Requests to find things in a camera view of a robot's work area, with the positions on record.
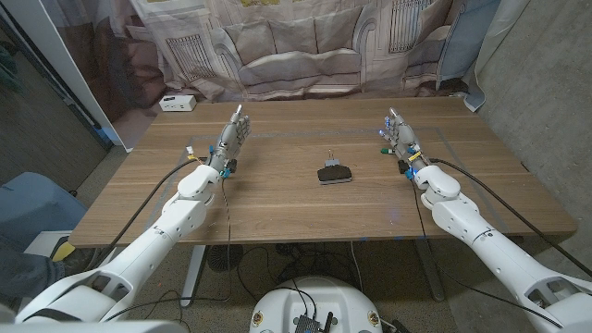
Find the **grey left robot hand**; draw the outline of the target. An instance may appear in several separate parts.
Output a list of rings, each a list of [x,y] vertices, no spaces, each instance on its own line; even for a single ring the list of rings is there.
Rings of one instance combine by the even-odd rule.
[[[242,105],[238,105],[218,136],[205,164],[222,175],[228,162],[238,157],[241,147],[250,133],[251,121],[248,116],[242,113]]]

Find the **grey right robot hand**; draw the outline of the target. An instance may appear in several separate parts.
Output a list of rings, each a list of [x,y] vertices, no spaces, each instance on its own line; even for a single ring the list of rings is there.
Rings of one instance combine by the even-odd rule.
[[[389,115],[384,119],[385,128],[378,134],[390,144],[388,154],[395,154],[401,174],[407,179],[414,179],[417,172],[429,165],[423,155],[420,142],[412,127],[394,107],[389,109]]]

